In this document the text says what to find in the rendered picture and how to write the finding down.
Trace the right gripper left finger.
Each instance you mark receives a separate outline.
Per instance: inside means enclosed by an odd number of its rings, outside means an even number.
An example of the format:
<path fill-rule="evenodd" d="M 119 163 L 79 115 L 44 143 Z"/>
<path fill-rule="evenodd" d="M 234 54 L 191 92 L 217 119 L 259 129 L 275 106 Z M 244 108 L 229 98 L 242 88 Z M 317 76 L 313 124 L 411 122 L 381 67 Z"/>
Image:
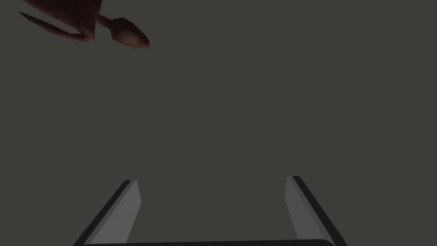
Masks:
<path fill-rule="evenodd" d="M 125 180 L 74 245 L 127 243 L 142 200 L 136 180 Z"/>

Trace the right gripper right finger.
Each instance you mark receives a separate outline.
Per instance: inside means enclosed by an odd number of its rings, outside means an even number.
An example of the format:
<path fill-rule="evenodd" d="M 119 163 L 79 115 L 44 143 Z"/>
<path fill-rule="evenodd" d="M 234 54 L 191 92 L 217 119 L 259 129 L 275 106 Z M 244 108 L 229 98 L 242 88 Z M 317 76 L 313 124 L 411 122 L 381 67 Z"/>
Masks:
<path fill-rule="evenodd" d="M 348 246 L 301 177 L 287 176 L 284 197 L 297 240 Z"/>

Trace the dark red wooden spoon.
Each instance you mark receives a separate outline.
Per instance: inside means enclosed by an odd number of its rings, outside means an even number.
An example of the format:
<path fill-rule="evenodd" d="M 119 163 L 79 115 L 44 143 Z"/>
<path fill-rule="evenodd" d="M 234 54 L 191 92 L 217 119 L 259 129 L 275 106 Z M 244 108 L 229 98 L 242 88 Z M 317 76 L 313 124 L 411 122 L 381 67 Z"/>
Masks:
<path fill-rule="evenodd" d="M 109 29 L 114 41 L 134 49 L 149 48 L 149 39 L 132 22 L 125 18 L 109 19 L 103 15 L 98 15 L 98 24 Z"/>

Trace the dark red bowl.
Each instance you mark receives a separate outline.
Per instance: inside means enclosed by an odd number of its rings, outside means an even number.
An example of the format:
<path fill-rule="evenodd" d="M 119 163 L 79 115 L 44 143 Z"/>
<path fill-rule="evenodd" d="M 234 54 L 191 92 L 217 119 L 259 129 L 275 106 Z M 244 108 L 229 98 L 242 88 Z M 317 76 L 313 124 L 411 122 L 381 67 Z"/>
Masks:
<path fill-rule="evenodd" d="M 27 20 L 45 31 L 80 42 L 95 39 L 96 20 L 103 0 L 24 0 L 40 12 L 76 29 L 79 33 L 68 33 L 48 22 L 31 15 L 20 13 Z"/>

